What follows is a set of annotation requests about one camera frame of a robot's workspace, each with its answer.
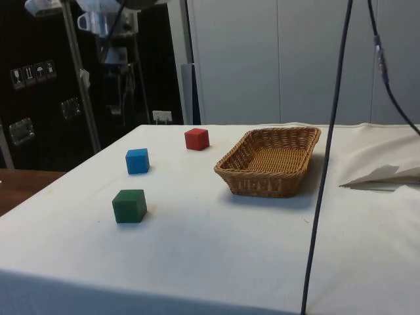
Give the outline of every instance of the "black cabinet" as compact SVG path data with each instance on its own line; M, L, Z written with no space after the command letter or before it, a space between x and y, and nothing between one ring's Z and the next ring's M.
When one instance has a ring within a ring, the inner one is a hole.
M0 119L17 169L68 171L93 154L61 14L0 4Z

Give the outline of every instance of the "cable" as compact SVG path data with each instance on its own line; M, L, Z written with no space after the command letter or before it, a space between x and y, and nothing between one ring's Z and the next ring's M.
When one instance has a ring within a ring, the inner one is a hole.
M373 34L374 36L378 35L378 29L376 26L376 21L375 21L375 15L373 15L373 7L372 7L372 1L368 1L367 5L369 7L369 15L370 15L370 22L372 23L372 30L373 30Z
M345 18L345 23L344 23L344 27L343 27L343 35L341 37L339 62L338 62L338 68L337 68L337 77L335 78L335 91L334 91L334 99L333 99L333 108L332 108L332 111L331 111L331 119L329 121L327 144L325 146L324 164L322 166L321 183L320 183L320 189L318 191L318 199L316 200L314 224L312 225L312 236L311 236L311 239L310 239L308 263L306 265L306 274L305 274L305 277L304 277L301 315L305 315L305 312L306 312L306 302L307 302L307 299L308 299L310 271L311 271L311 268L312 268L312 260L314 258L316 232L317 232L317 229L318 229L318 221L319 221L319 218L320 218L322 196L324 194L324 187L325 187L325 184L326 184L328 162L329 162L329 152L330 152L330 149L331 149L331 141L333 139L335 116L337 115L337 107L338 107L338 103L339 103L341 76L342 76L342 73L343 73L344 52L345 52L345 47L346 47L347 31L348 31L348 25L349 25L349 22L350 22L350 15L351 15L351 12L352 12L352 6L353 6L353 0L348 0L346 18Z
M100 57L101 64L105 62L106 56L108 55L108 51L110 50L112 35L114 34L117 28L118 22L121 19L121 15L123 14L123 10L128 2L129 0L124 0L124 2L122 2L121 6L118 9L117 15L115 16L114 23L111 26L110 32L108 33L108 36L105 39L104 47L102 48L102 53Z
M420 130L413 124L413 122L409 119L406 113L404 113L400 105L398 105L398 102L396 101L394 94L391 91L391 87L389 86L389 76L387 70L387 63L385 62L384 50L382 48L381 38L378 35L375 15L373 14L372 0L367 0L367 5L369 7L369 15L372 23L372 30L375 36L375 46L378 54L379 71L381 72L382 80L385 84L385 88L387 89L388 96L391 99L391 102L396 108L397 112L404 119L404 121L420 136Z

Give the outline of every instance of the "wicker basket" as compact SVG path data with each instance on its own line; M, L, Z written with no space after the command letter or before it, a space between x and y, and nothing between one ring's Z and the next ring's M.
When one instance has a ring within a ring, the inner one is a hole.
M233 194L291 197L297 194L317 128L267 128L248 131L215 166Z

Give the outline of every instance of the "white wall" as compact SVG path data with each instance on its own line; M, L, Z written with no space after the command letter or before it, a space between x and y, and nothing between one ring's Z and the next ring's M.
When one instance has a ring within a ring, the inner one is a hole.
M188 0L203 123L327 123L347 0ZM390 84L420 122L420 1L374 0ZM401 123L354 0L337 122Z

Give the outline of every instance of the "blue cube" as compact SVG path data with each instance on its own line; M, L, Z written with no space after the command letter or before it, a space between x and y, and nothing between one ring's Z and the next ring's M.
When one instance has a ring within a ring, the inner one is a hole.
M149 171L149 155L147 149L129 150L125 156L129 174L147 173Z

